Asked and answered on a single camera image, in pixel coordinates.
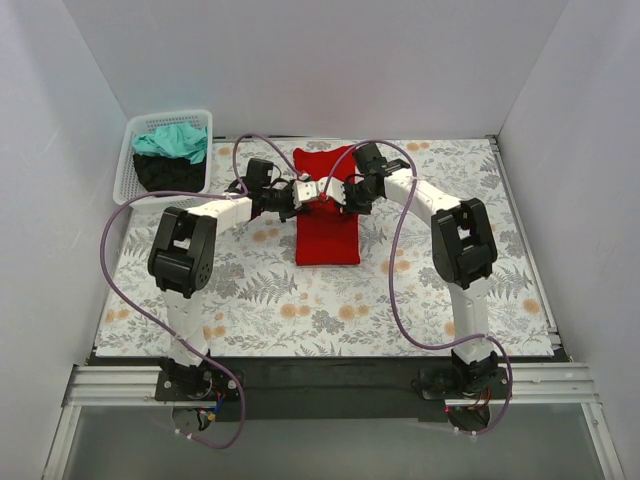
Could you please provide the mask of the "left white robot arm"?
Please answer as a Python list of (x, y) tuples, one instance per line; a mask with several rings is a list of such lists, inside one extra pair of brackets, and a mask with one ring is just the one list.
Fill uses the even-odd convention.
[(213, 274), (216, 237), (264, 212), (281, 220), (296, 215), (294, 182), (272, 177), (274, 165), (252, 158), (240, 180), (220, 199), (163, 212), (152, 244), (148, 271), (162, 292), (167, 325), (174, 333), (160, 359), (157, 400), (214, 401), (238, 397), (228, 375), (203, 358), (209, 355), (202, 320), (203, 290)]

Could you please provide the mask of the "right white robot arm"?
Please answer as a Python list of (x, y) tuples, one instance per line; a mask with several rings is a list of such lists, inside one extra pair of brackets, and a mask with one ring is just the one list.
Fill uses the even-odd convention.
[(344, 184), (346, 212), (367, 213), (376, 199), (385, 198), (431, 229), (432, 260), (449, 290), (455, 335), (439, 347), (450, 351), (450, 365), (422, 371), (419, 391), (428, 399), (489, 393), (499, 374), (487, 305), (497, 247), (484, 203), (477, 198), (460, 200), (419, 179), (407, 152), (389, 161), (375, 141), (361, 141), (346, 152), (362, 178)]

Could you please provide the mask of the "red t shirt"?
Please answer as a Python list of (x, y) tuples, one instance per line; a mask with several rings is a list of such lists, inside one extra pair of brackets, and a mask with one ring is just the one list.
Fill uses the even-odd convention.
[[(347, 146), (310, 152), (296, 148), (295, 167), (313, 180), (327, 176)], [(343, 214), (332, 201), (306, 204), (309, 211), (297, 216), (295, 262), (300, 267), (350, 266), (360, 263), (359, 226), (356, 214)]]

